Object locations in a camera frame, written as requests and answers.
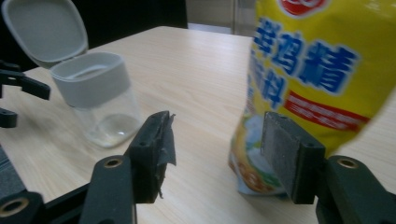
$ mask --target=transparent container body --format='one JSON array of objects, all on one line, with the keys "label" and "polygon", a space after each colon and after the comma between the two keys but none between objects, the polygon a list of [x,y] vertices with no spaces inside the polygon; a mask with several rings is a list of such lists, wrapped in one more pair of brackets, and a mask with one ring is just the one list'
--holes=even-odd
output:
[{"label": "transparent container body", "polygon": [[132,137],[141,126],[141,119],[132,89],[93,108],[73,107],[81,130],[99,147],[115,147]]}]

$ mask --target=food package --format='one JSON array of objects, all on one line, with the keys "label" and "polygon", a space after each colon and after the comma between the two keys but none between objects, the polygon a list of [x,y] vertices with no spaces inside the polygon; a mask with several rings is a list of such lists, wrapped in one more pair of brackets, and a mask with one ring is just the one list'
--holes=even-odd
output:
[{"label": "food package", "polygon": [[396,83],[396,2],[258,0],[247,104],[229,164],[246,194],[284,192],[261,156],[263,115],[283,114],[330,156],[386,102]]}]

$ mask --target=open lid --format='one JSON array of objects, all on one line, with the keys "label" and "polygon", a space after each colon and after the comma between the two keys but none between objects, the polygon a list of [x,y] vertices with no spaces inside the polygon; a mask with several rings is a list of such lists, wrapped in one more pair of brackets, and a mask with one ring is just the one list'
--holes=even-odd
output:
[{"label": "open lid", "polygon": [[51,68],[88,48],[84,23],[70,0],[6,0],[2,11],[15,40],[41,67]]}]

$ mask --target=light wood tabletop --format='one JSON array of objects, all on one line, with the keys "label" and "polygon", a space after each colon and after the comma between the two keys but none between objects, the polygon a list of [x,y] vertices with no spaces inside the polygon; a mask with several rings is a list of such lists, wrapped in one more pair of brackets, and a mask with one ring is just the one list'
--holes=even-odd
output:
[{"label": "light wood tabletop", "polygon": [[[169,110],[177,166],[168,165],[163,199],[139,204],[139,223],[317,223],[314,205],[236,190],[228,152],[247,93],[251,38],[158,27],[90,52],[125,60],[141,118]],[[87,143],[78,120],[50,77],[25,73],[51,86],[49,101],[4,87],[1,107],[19,114],[18,126],[0,129],[0,143],[25,186],[45,202],[90,181],[100,159],[123,154],[131,140],[112,149]],[[338,154],[365,163],[384,187],[396,192],[396,95],[367,129]]]}]

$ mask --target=brand logo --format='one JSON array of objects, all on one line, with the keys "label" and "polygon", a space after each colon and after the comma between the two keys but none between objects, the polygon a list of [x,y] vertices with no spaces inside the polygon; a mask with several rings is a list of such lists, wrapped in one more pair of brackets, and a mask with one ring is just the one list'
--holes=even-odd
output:
[{"label": "brand logo", "polygon": [[327,6],[329,0],[278,0],[284,10],[292,16],[301,17]]}]

